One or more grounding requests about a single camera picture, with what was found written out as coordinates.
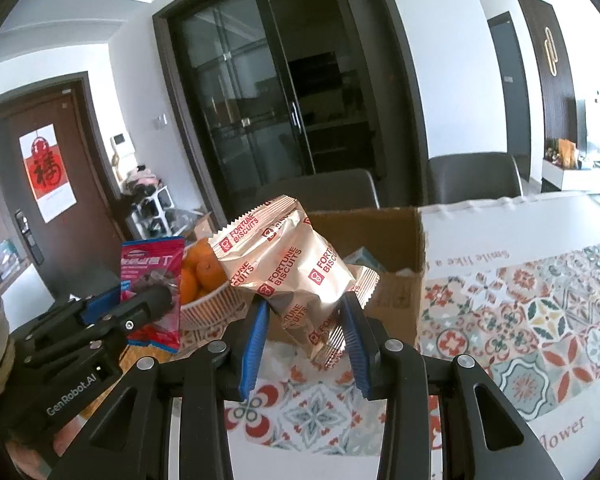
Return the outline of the person left hand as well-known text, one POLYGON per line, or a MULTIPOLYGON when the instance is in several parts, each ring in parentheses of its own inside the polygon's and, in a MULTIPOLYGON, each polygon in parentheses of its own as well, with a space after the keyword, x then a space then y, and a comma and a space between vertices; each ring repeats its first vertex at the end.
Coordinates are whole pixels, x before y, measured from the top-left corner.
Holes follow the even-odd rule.
POLYGON ((51 465, 41 452, 42 448, 50 448, 57 458, 63 456, 80 430, 88 422, 98 407, 98 402, 88 404, 76 417, 58 430, 53 437, 24 440, 20 437, 8 436, 6 451, 12 460, 16 471, 29 479, 48 479, 54 466, 51 465))

